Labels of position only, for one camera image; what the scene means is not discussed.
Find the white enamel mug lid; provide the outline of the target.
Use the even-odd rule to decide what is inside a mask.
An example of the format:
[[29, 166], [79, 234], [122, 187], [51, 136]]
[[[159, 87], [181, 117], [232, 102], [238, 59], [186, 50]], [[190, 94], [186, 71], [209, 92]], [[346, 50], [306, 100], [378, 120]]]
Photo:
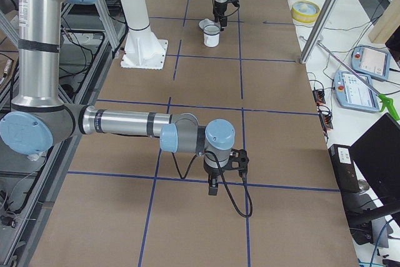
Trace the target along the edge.
[[203, 31], [204, 28], [205, 28], [206, 26], [208, 26], [208, 25], [214, 25], [214, 21], [212, 21], [212, 20], [206, 18], [206, 19], [203, 19], [203, 20], [201, 20], [201, 21], [199, 22], [199, 27], [200, 27], [200, 29], [201, 29], [202, 31]]

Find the clear glass funnel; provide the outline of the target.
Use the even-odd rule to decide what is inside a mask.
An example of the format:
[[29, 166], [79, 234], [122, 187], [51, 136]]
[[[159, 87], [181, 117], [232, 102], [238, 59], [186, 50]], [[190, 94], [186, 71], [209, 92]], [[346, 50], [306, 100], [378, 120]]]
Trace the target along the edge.
[[206, 24], [203, 27], [203, 33], [208, 36], [217, 36], [220, 33], [220, 27], [218, 24]]

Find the white enamel mug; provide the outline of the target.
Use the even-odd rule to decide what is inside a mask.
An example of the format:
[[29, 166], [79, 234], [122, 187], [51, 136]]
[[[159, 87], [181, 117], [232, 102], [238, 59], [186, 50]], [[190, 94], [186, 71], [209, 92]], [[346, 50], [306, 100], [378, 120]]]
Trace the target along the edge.
[[209, 48], [213, 48], [216, 47], [219, 44], [219, 35], [217, 36], [208, 36], [208, 35], [204, 35], [204, 45], [209, 47]]

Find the yellow tape roll with plate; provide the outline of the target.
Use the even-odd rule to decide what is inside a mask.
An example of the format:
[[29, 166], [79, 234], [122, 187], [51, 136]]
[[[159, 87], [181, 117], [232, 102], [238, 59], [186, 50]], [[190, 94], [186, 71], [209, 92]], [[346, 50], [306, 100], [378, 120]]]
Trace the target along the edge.
[[320, 10], [320, 7], [311, 1], [296, 1], [291, 7], [291, 16], [300, 23], [313, 23], [318, 18]]

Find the orange black usb hub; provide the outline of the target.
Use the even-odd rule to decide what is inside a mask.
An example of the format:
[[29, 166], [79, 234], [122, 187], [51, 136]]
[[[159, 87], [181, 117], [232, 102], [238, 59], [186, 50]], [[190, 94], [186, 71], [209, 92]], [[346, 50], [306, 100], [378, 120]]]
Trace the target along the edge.
[[332, 116], [332, 112], [330, 111], [319, 111], [319, 120], [323, 130], [328, 131], [333, 129]]
[[326, 103], [324, 89], [313, 89], [312, 95], [314, 97], [316, 105], [321, 105]]

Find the black desktop box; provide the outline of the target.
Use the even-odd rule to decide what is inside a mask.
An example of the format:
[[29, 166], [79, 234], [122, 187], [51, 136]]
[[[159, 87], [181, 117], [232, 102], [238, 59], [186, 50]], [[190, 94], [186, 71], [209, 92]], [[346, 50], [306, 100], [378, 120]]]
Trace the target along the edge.
[[340, 191], [347, 193], [360, 192], [354, 160], [350, 155], [349, 146], [332, 144], [328, 151]]

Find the far blue teach pendant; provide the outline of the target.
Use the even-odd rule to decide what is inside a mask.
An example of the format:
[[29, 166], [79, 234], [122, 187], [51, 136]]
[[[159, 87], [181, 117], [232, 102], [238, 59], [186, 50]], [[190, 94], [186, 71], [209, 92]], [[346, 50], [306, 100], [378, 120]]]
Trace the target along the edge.
[[389, 53], [371, 46], [358, 46], [352, 52], [351, 67], [374, 79], [386, 81], [390, 69]]

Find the wooden board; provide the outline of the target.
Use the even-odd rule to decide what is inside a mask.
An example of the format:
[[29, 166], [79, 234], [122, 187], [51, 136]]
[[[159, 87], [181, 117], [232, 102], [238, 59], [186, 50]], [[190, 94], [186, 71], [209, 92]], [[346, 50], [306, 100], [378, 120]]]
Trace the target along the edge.
[[370, 42], [384, 44], [399, 27], [399, 2], [400, 0], [393, 0], [384, 11], [372, 31], [368, 34]]

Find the black monitor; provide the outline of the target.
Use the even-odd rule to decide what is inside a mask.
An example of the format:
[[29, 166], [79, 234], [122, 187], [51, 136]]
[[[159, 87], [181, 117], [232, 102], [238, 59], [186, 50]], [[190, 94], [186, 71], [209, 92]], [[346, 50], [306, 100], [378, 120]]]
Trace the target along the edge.
[[399, 199], [399, 123], [390, 114], [382, 115], [349, 152], [384, 204]]

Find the silver reacher grabber tool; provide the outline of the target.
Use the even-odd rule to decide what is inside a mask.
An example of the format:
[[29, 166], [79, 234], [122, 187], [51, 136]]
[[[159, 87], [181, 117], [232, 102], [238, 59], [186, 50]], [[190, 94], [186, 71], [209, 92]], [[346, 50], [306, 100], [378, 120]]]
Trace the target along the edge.
[[321, 40], [317, 40], [316, 44], [325, 50], [328, 54], [330, 54], [341, 66], [345, 67], [350, 73], [355, 75], [355, 77], [358, 78], [370, 91], [372, 91], [380, 100], [382, 103], [382, 108], [381, 112], [383, 112], [385, 109], [389, 112], [389, 114], [396, 120], [399, 121], [399, 115], [398, 112], [396, 111], [396, 108], [394, 107], [394, 101], [392, 98], [389, 98], [385, 96], [383, 93], [380, 93], [373, 85], [369, 84], [367, 81], [363, 80], [360, 75], [358, 75], [355, 70], [353, 70], [351, 67], [349, 67], [345, 62], [343, 62], [341, 59], [339, 59], [332, 51], [330, 51], [325, 45], [321, 42]]

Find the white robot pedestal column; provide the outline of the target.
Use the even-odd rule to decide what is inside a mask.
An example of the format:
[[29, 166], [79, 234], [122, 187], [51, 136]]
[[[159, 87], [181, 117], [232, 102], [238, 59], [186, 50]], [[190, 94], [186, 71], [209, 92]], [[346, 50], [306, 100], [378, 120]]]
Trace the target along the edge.
[[128, 26], [123, 68], [162, 69], [168, 41], [158, 39], [151, 30], [145, 0], [121, 0]]

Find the aluminium frame post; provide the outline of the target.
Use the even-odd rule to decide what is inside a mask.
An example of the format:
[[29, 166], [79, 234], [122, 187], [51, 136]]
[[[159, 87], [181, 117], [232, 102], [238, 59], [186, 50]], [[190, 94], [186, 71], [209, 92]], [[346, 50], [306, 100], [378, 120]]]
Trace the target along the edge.
[[306, 41], [306, 44], [302, 50], [302, 53], [299, 57], [299, 62], [301, 64], [305, 64], [308, 58], [310, 57], [314, 47], [318, 43], [319, 37], [328, 21], [332, 10], [334, 9], [338, 0], [325, 0], [321, 12], [316, 19], [316, 22], [313, 26], [313, 29]]

